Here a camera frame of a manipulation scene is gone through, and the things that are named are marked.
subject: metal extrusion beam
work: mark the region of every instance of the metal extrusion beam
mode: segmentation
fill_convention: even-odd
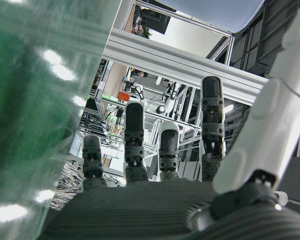
[[[200,88],[204,77],[216,76],[223,82],[225,98],[250,106],[268,81],[264,77],[115,28],[103,58],[194,88]]]

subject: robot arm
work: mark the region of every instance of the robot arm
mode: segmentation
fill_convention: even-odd
[[[181,87],[180,83],[178,83],[178,82],[173,83],[172,94],[166,100],[164,106],[163,105],[158,106],[158,108],[156,109],[157,114],[164,114],[164,113],[168,114],[173,110],[175,102],[176,102],[176,96],[177,96],[177,93],[178,93],[180,87]]]
[[[213,179],[226,193],[259,180],[278,186],[300,134],[300,9],[283,37],[269,81]]]

